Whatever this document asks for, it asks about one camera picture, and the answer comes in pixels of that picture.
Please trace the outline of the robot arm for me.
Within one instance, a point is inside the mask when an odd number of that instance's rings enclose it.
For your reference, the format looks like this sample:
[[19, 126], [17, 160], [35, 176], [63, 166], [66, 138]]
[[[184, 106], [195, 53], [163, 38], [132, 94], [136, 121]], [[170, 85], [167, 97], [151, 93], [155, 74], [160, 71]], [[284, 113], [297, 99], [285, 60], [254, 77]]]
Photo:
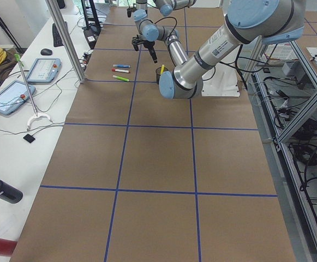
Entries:
[[175, 29], [158, 26], [148, 19], [147, 1], [136, 1], [134, 22], [138, 35], [133, 47], [142, 44], [157, 60], [154, 43], [163, 41], [175, 65], [159, 79], [160, 94], [167, 99], [191, 99], [203, 88], [202, 76], [241, 44], [262, 37], [264, 44], [279, 44], [301, 37], [304, 30], [305, 1], [231, 1], [224, 24], [188, 57]]
[[[157, 0], [153, 1], [153, 3], [153, 7], [157, 8], [164, 17], [167, 17], [174, 10], [190, 8], [196, 3], [196, 0]], [[131, 17], [131, 14], [137, 10], [144, 10], [144, 12], [147, 14], [147, 9], [147, 0], [136, 0], [133, 5], [128, 4], [127, 17]]]

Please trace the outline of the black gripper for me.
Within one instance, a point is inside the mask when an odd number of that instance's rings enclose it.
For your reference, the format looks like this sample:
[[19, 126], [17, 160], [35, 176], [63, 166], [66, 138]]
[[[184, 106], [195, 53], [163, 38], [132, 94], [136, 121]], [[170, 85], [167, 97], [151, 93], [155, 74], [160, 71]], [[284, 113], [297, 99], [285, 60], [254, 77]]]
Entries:
[[157, 55], [154, 49], [155, 42], [143, 40], [139, 35], [132, 37], [131, 44], [135, 51], [139, 50], [139, 45], [143, 45], [152, 57], [154, 63], [158, 63]]
[[136, 11], [136, 7], [128, 7], [127, 8], [127, 17], [131, 17], [132, 13], [134, 13]]

